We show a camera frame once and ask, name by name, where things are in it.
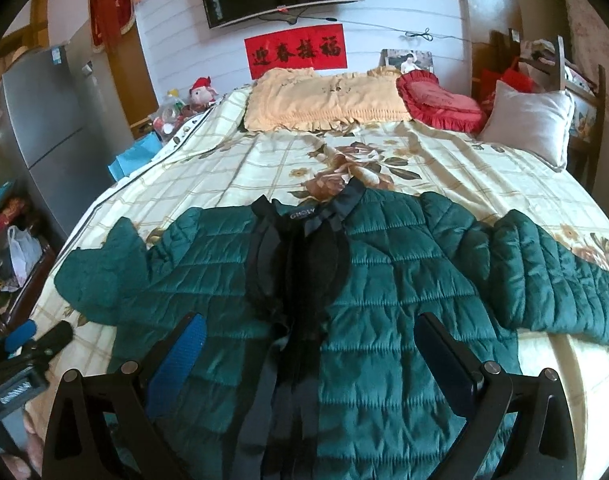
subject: finger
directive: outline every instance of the finger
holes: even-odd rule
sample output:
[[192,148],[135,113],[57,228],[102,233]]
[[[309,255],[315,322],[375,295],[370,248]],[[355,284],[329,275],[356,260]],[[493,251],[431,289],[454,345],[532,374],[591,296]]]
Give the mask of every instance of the finger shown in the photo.
[[38,433],[36,431],[36,426],[33,423],[33,419],[31,418],[31,415],[28,414],[28,412],[23,413],[22,420],[24,421],[25,430],[27,430],[27,433],[30,433],[33,435]]
[[42,461],[44,457],[44,444],[37,435],[27,435],[27,455],[33,469],[42,476]]
[[16,480],[27,480],[31,476],[31,469],[22,459],[6,454],[1,457]]

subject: red cloth banner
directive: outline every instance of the red cloth banner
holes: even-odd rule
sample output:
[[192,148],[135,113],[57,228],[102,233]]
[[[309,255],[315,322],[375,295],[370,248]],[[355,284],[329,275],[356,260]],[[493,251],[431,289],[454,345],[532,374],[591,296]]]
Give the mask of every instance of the red cloth banner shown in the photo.
[[109,50],[134,24],[133,0],[89,0],[91,36],[95,51],[106,46]]
[[290,28],[244,40],[251,78],[272,68],[346,68],[341,24]]

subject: refrigerator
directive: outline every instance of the refrigerator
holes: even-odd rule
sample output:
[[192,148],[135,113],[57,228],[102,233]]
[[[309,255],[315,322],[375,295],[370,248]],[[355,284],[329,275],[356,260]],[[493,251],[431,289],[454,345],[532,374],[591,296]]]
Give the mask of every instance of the refrigerator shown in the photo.
[[63,243],[114,182],[106,142],[86,124],[63,46],[22,56],[0,83],[0,148]]

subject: quilted jacket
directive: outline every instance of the quilted jacket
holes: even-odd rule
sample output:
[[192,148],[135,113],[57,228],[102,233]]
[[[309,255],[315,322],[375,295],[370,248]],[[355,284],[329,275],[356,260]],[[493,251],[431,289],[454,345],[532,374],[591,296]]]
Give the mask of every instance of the quilted jacket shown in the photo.
[[[160,421],[196,479],[228,478],[271,343],[270,322],[245,298],[255,223],[249,206],[191,208],[147,250],[123,218],[101,249],[73,251],[56,276],[74,308],[118,327],[110,370],[142,358],[187,312],[206,318],[204,349]],[[453,443],[463,419],[414,346],[421,312],[513,373],[519,327],[609,344],[609,272],[518,211],[491,227],[436,193],[369,189],[344,225],[351,266],[327,308],[316,478],[423,480]],[[497,464],[509,431],[507,420],[481,474]]]

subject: bedsheet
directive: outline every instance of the bedsheet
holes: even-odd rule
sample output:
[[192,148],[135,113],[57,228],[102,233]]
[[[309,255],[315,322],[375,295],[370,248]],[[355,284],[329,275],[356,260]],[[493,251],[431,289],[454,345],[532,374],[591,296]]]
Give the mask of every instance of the bedsheet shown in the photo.
[[[264,194],[297,204],[324,200],[351,176],[370,186],[408,194],[435,191],[493,223],[518,209],[560,243],[609,270],[609,221],[567,172],[535,156],[435,130],[415,121],[372,123],[307,134],[255,134],[242,119],[251,88],[238,89],[196,126],[175,152],[153,161],[130,182],[117,183],[78,223],[44,286],[32,318],[39,333],[61,319],[75,327],[73,342],[54,361],[52,386],[28,406],[39,434],[62,374],[107,369],[115,329],[88,322],[57,293],[53,276],[75,247],[97,248],[121,216],[148,242],[191,206],[249,205]],[[609,347],[577,337],[523,331],[524,374],[559,371],[577,447],[579,478],[600,478],[609,465]]]

